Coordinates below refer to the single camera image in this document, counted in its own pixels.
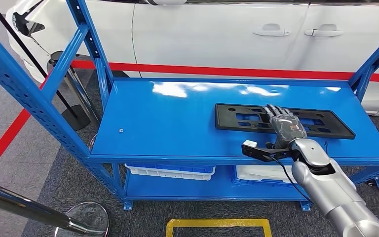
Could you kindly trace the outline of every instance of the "robotic arm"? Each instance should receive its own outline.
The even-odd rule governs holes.
[[[311,201],[331,220],[341,237],[379,237],[379,219],[366,207],[356,187],[338,163],[328,157],[307,133],[300,120],[279,106],[264,107],[277,133],[275,144],[259,148],[245,141],[244,155],[264,162],[292,157],[292,174]]]

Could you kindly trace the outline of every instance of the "blue metal shelf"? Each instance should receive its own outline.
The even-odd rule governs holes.
[[[234,184],[231,180],[232,173],[233,166],[218,165],[211,180],[203,181],[128,172],[124,186],[129,200],[305,200],[296,189]]]
[[[275,135],[218,130],[214,106],[273,103],[333,111],[355,132],[355,139],[313,139],[323,147],[327,144],[329,156],[339,159],[340,165],[379,163],[379,133],[347,81],[164,80],[114,80],[90,155],[92,161],[103,156],[113,162],[151,158],[156,162],[263,164],[243,156],[240,146],[247,139],[265,146],[265,142],[275,141]],[[363,149],[362,144],[371,144],[372,148]]]
[[[264,164],[241,155],[246,139],[264,145],[273,134],[217,130],[216,103],[323,109],[333,111],[354,140],[315,138],[340,165],[378,165],[351,176],[362,183],[379,176],[379,133],[360,105],[379,48],[349,81],[269,79],[114,78],[85,0],[66,0],[77,30],[40,91],[0,44],[0,85],[130,210],[133,200],[304,200],[294,189],[251,187],[231,181],[226,165]],[[104,115],[92,153],[51,104],[81,42],[98,75]],[[126,162],[218,165],[211,181],[172,179],[128,172],[121,185],[119,165]],[[284,159],[284,164],[291,164]],[[110,174],[103,166],[112,166]],[[303,210],[309,203],[303,203]]]

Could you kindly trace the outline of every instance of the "black pole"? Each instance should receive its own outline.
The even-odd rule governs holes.
[[[5,20],[3,15],[0,13],[0,22],[5,26],[6,30],[14,37],[15,41],[20,45],[22,50],[26,53],[28,58],[33,62],[34,66],[37,67],[37,69],[40,71],[40,73],[43,75],[44,78],[47,77],[47,73],[44,71],[44,69],[41,67],[41,65],[38,63],[36,58],[31,54],[31,52],[28,50],[28,48],[25,46],[25,44],[21,41],[21,39],[18,37],[14,29],[8,24],[8,22]],[[60,93],[59,90],[56,91],[56,95],[60,98],[60,100],[63,102],[63,104],[66,106],[66,108],[69,110],[69,112],[73,115],[73,117],[77,118],[77,114],[72,110],[66,99],[63,97],[63,95]]]

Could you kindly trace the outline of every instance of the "red stripe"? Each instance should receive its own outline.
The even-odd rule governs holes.
[[[47,81],[47,78],[40,85],[40,89],[43,88],[45,82]],[[30,116],[30,113],[28,113],[26,109],[23,109],[0,138],[0,157],[8,148],[9,144],[11,144],[12,140],[14,140],[15,136],[19,133],[22,127],[25,125]]]
[[[330,79],[348,80],[353,73],[347,72],[320,72],[320,71],[290,71],[290,70],[265,70],[245,68],[212,68],[173,65],[152,65],[133,63],[109,63],[113,71],[131,71],[147,73],[176,73],[214,76],[239,76],[260,78],[293,78],[293,79]],[[91,61],[74,60],[73,68],[95,69]],[[371,81],[379,82],[379,74],[373,74]]]

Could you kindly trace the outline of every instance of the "lower shelf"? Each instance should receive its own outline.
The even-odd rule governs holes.
[[[294,188],[234,184],[232,172],[233,166],[217,165],[211,180],[201,181],[135,175],[128,171],[125,191],[129,200],[305,200]]]

